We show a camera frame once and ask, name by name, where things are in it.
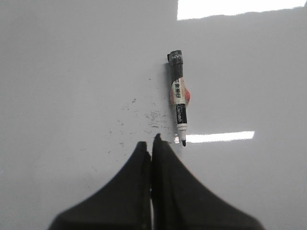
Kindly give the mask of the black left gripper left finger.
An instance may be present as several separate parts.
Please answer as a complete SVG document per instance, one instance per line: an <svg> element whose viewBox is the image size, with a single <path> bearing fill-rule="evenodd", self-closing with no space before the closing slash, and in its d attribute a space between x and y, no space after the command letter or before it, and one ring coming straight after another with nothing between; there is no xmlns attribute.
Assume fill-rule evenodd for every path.
<svg viewBox="0 0 307 230"><path fill-rule="evenodd" d="M138 142L131 157L103 188L60 213L52 230L149 230L151 156Z"/></svg>

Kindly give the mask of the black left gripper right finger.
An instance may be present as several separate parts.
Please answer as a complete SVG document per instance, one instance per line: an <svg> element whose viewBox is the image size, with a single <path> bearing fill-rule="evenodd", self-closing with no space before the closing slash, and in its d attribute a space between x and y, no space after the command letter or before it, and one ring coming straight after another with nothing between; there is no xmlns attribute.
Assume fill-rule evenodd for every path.
<svg viewBox="0 0 307 230"><path fill-rule="evenodd" d="M152 201L156 230L262 230L249 214L228 204L184 166L157 134L152 154Z"/></svg>

